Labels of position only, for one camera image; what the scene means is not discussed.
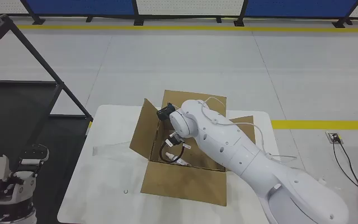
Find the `black cable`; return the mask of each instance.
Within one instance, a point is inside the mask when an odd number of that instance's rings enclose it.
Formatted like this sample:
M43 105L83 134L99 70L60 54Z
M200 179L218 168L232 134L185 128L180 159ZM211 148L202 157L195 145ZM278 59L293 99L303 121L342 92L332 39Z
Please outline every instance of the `black cable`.
M341 164L338 162L338 159L337 159L337 156L336 156L336 150L335 150L335 141L336 141L336 140L335 140L335 138L334 138L334 136L333 136L333 153L335 154L335 158L336 158L336 161L337 161L338 166L341 168L342 172L346 175L346 177L347 177L354 185L358 186L358 184L356 184L356 183L346 174L346 172L343 170ZM356 177L356 175L355 175L355 173L354 173L354 171L353 171L353 168L352 168L351 160L349 159L349 157L348 157L348 155L347 155L347 153L346 153L346 150L345 150L344 148L343 148L343 151L345 152L345 154L346 154L346 156L347 156L347 158L348 158L348 162L349 162L350 169L351 169L351 171L352 171L352 173L353 173L355 179L357 180L357 177Z
M159 150L159 157L161 158L161 160L163 160L164 162L167 162L167 163L169 163L169 164L172 164L173 162L178 161L178 160L180 159L180 157L183 155L185 147L183 146L183 147L181 148L181 153L180 153L180 155L179 155L175 160L166 160L166 159L163 158L163 156L162 156L163 148L164 148L165 145L166 145L166 142L164 141L163 144L162 144L162 146L161 146L161 149Z
M347 158L348 158L349 168L351 169L351 172L352 172L352 174L353 174L353 176L354 176L354 179L356 179L356 181L357 181L357 183L358 183L357 176L356 176L356 174L355 174L354 171L353 171L353 167L352 167L351 160L349 159L349 156L348 156L348 154L347 154L345 148L343 147L342 143L339 142L339 144L341 145L341 147L342 147L342 149L343 149L343 152L345 152L345 154L346 154L346 156L347 156Z

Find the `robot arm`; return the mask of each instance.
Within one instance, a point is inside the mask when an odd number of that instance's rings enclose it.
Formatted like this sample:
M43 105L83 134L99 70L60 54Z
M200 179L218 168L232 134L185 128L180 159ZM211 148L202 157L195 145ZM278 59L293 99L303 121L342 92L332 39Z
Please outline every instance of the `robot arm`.
M335 192L306 172L270 160L205 102L187 100L169 118L180 137L194 137L210 158L251 186L271 224L348 222L347 205Z
M22 151L16 171L9 168L9 159L0 156L0 224L35 224L36 209L32 195L36 177L49 158L45 146L33 144Z

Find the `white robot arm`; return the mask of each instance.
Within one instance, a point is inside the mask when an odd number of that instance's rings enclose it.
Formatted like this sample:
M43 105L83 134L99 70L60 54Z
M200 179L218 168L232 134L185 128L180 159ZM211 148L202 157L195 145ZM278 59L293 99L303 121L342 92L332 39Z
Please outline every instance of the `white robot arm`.
M269 223L348 222L341 197L306 172L270 160L237 125L204 101L187 100L169 118L180 137L194 137L210 158L251 186Z

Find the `white cable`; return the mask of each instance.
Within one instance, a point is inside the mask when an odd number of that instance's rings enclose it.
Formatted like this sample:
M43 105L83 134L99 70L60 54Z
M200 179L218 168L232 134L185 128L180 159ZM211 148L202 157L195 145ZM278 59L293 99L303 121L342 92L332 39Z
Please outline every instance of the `white cable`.
M217 98L214 97L214 96L211 96L211 97L207 98L207 99L204 101L204 103L206 104L206 102L207 102L208 100L210 100L210 99L216 99L217 101L219 101L219 102L223 105L224 109L226 110L225 104L223 104L223 102L221 102L219 99L217 99ZM201 112L202 112L202 114L203 114L206 118L208 118L209 120L211 120L211 119L204 113L204 104L201 104ZM227 125L236 125L236 124L248 124L248 125L254 126L255 128L257 128L257 129L260 131L262 150L263 150L263 152L266 154L266 150L265 150L264 142L263 142L263 133L262 133L261 129L260 129L257 125L251 124L251 123L247 123L247 122L230 123L230 124L220 124L220 123L216 123L216 124L218 124L218 125L225 125L225 126L227 126Z
M211 96L211 97L207 98L207 99L204 101L204 103L201 103L201 112L202 112L202 114L204 115L204 117L206 117L207 119L209 119L209 120L211 121L211 119L204 113L204 104L206 104L206 102L207 102L208 100L210 100L210 99L216 99L217 101L219 101L219 102L223 105L223 107L224 107L225 110L226 110L226 107L225 107L225 104L223 104L223 102L221 102L219 99L217 99L217 98L214 97L214 96ZM270 157L270 159L275 160L275 161L277 161L277 162L281 162L281 161L280 161L280 160L276 160L276 159L274 159L273 157L288 157L288 158L293 158L293 160L290 160L290 161L287 161L287 162L291 162L291 161L294 161L294 160L297 159L297 156L271 155L270 153L267 153L266 150L265 150L265 147L264 147L263 133L262 133L261 129L260 129L257 125L255 125L255 124L247 123L247 122L238 122L238 123L230 123L230 124L220 124L220 123L216 123L216 124L218 124L218 125L237 125L237 124L248 124L248 125L252 125L252 126L254 126L255 128L257 128L257 129L260 131L262 150L263 150L263 152L265 153L265 155L266 155L267 157Z

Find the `white wall panel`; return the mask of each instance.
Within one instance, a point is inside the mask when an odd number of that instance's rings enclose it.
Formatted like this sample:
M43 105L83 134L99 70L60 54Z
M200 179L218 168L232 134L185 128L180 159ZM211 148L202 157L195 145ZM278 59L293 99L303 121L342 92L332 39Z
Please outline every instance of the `white wall panel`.
M0 14L27 13L20 0L0 0Z
M358 17L358 7L352 12L351 17Z
M243 0L137 0L140 15L240 15Z

